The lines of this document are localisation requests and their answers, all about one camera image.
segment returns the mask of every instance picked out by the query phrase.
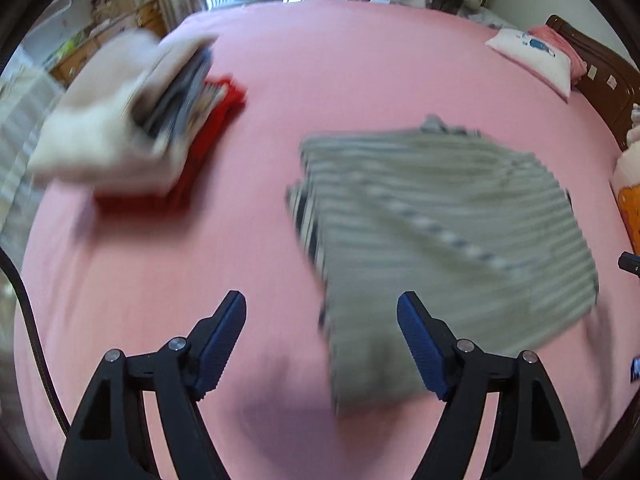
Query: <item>brown wooden headboard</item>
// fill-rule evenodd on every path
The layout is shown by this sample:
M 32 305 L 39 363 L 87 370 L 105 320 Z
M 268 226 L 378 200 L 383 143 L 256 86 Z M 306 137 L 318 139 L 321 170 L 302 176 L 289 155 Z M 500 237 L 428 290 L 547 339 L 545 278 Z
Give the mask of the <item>brown wooden headboard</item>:
M 595 76 L 583 76 L 577 88 L 607 123 L 620 148 L 626 150 L 631 110 L 634 103 L 640 104 L 640 72 L 610 48 L 576 30 L 560 16 L 551 16 L 546 24 L 571 43 L 587 63 L 587 70 L 595 67 Z

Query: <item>gray striped garment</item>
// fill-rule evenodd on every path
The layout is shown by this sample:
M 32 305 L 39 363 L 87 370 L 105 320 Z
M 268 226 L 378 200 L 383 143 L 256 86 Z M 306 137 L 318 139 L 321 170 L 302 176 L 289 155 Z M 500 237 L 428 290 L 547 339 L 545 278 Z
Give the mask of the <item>gray striped garment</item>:
M 406 290 L 456 336 L 506 355 L 539 347 L 596 301 L 565 191 L 534 155 L 471 133 L 430 118 L 303 143 L 306 179 L 289 206 L 326 283 L 336 407 L 423 391 L 396 321 Z

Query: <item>bolt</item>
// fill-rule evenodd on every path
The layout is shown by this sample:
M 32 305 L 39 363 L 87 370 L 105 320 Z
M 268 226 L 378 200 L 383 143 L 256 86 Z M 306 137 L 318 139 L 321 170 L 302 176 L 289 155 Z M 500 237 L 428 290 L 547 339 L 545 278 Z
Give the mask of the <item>bolt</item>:
M 533 363 L 537 363 L 538 362 L 538 355 L 535 352 L 532 352 L 531 350 L 525 350 L 522 353 L 522 358 L 530 364 Z
M 117 361 L 120 358 L 120 350 L 116 350 L 115 348 L 112 350 L 109 350 L 105 355 L 104 355 L 104 360 L 110 363 L 113 363 L 114 361 Z
M 183 337 L 174 337 L 169 341 L 169 349 L 178 351 L 187 346 L 187 340 Z
M 465 354 L 472 352 L 476 347 L 476 345 L 474 345 L 471 341 L 469 341 L 469 339 L 459 340 L 456 346 L 458 347 L 458 350 L 460 350 L 461 352 L 464 352 Z

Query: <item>white wall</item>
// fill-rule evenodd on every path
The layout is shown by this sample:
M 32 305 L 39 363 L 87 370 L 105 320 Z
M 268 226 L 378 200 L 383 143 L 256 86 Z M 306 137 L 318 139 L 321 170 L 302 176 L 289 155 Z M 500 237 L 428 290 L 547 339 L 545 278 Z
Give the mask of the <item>white wall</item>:
M 589 0 L 489 0 L 488 7 L 521 30 L 543 25 L 557 14 L 633 63 L 624 44 Z

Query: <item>pink bed sheet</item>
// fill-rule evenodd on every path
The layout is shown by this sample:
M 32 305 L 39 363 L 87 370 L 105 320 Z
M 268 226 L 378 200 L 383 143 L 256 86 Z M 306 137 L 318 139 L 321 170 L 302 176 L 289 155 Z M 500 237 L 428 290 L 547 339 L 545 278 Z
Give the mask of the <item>pink bed sheet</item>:
M 298 149 L 308 134 L 410 127 L 435 113 L 532 150 L 570 190 L 600 273 L 600 301 L 540 355 L 580 458 L 590 459 L 636 390 L 629 367 L 640 354 L 640 285 L 616 266 L 630 249 L 609 189 L 620 150 L 586 99 L 573 92 L 565 103 L 485 47 L 493 31 L 436 11 L 267 4 L 197 14 L 174 34 L 202 28 L 220 34 L 212 71 L 245 85 L 248 105 L 202 175 L 190 218 L 105 224 L 87 192 L 57 185 L 38 212 L 23 275 L 68 416 L 106 350 L 158 349 L 237 289 L 247 298 L 246 326 L 220 386 L 200 403 L 231 478 L 411 478 L 443 405 L 426 394 L 334 417 L 318 333 L 322 290 L 284 193 L 302 176 Z M 53 478 L 63 435 L 19 317 L 15 354 L 30 435 Z M 479 477 L 495 401 L 469 479 Z M 174 478 L 155 403 L 147 405 L 162 477 Z

